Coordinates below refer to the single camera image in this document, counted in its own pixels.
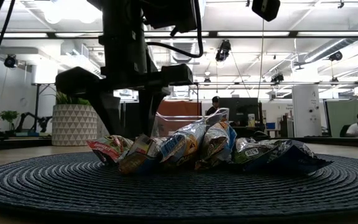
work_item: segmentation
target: ceiling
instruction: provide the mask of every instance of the ceiling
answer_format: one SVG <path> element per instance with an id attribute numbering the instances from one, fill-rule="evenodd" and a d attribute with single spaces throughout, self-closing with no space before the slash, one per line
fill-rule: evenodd
<path id="1" fill-rule="evenodd" d="M 73 32 L 102 31 L 101 14 L 92 23 L 85 24 L 79 19 L 62 19 L 56 24 L 46 21 L 43 4 L 48 1 L 17 1 L 9 23 L 8 32 Z M 339 1 L 327 0 L 281 0 L 278 16 L 272 22 L 263 21 L 246 7 L 246 1 L 206 0 L 203 17 L 203 30 L 358 30 L 358 0 L 344 0 L 344 7 L 338 9 Z M 0 30 L 6 17 L 9 1 L 0 12 Z M 325 43 L 333 41 L 325 38 L 309 39 L 229 39 L 232 52 L 223 67 L 217 67 L 216 49 L 222 39 L 204 39 L 204 56 L 194 59 L 189 67 L 199 82 L 205 78 L 205 72 L 215 82 L 238 82 L 242 75 L 247 81 L 258 82 L 261 77 L 268 81 L 276 72 L 277 65 L 286 65 L 283 60 L 296 61 L 297 56 L 304 55 Z M 73 40 L 76 45 L 84 44 L 90 49 L 89 57 L 99 66 L 104 65 L 103 48 L 98 40 Z M 39 47 L 46 53 L 54 54 L 62 40 L 5 40 L 3 47 Z M 155 63 L 161 67 L 174 63 L 173 53 L 161 47 L 152 47 Z M 332 75 L 340 81 L 358 80 L 358 41 L 341 49 L 343 59 L 334 61 L 319 60 L 305 65 L 309 70 L 316 70 L 313 75 L 305 70 L 295 70 L 292 63 L 279 67 L 286 81 L 329 81 Z M 355 71 L 345 76 L 345 72 Z"/>

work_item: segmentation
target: white column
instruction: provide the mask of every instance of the white column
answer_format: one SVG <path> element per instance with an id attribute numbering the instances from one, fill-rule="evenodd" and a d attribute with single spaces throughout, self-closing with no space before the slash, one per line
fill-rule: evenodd
<path id="1" fill-rule="evenodd" d="M 321 136 L 321 115 L 318 85 L 298 85 L 292 88 L 294 134 L 297 138 Z"/>

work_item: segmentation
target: snack bag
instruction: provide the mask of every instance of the snack bag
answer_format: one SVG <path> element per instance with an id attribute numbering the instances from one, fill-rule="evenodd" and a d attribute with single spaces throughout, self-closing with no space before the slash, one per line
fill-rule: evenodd
<path id="1" fill-rule="evenodd" d="M 271 169 L 285 169 L 308 174 L 333 163 L 318 159 L 303 142 L 280 139 L 264 140 L 259 144 L 274 147 L 267 161 Z"/>
<path id="2" fill-rule="evenodd" d="M 233 152 L 232 163 L 244 172 L 254 172 L 266 166 L 275 146 L 257 144 L 254 139 L 239 138 Z"/>
<path id="3" fill-rule="evenodd" d="M 205 120 L 199 120 L 178 129 L 161 146 L 164 167 L 174 168 L 196 159 L 206 129 Z"/>
<path id="4" fill-rule="evenodd" d="M 237 133 L 227 121 L 216 123 L 205 133 L 201 148 L 201 160 L 195 169 L 208 169 L 230 160 Z"/>
<path id="5" fill-rule="evenodd" d="M 112 135 L 97 140 L 87 140 L 86 143 L 103 163 L 115 164 L 122 159 L 121 156 L 134 142 L 122 136 Z"/>
<path id="6" fill-rule="evenodd" d="M 151 139 L 141 135 L 119 163 L 123 174 L 146 173 L 155 167 L 160 160 L 162 138 Z"/>

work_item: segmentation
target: dark shirt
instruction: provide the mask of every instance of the dark shirt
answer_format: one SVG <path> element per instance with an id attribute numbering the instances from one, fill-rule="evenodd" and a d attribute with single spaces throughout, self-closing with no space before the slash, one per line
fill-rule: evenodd
<path id="1" fill-rule="evenodd" d="M 215 113 L 216 111 L 217 111 L 217 109 L 212 106 L 212 107 L 206 112 L 206 115 L 209 116 L 209 115 Z"/>

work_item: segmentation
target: black placemat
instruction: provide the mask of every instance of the black placemat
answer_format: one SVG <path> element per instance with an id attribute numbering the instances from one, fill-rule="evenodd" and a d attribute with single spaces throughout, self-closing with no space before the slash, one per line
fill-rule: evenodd
<path id="1" fill-rule="evenodd" d="M 225 170 L 123 176 L 92 152 L 37 157 L 0 166 L 0 206 L 112 220 L 200 221 L 290 217 L 358 210 L 358 159 L 313 174 Z"/>

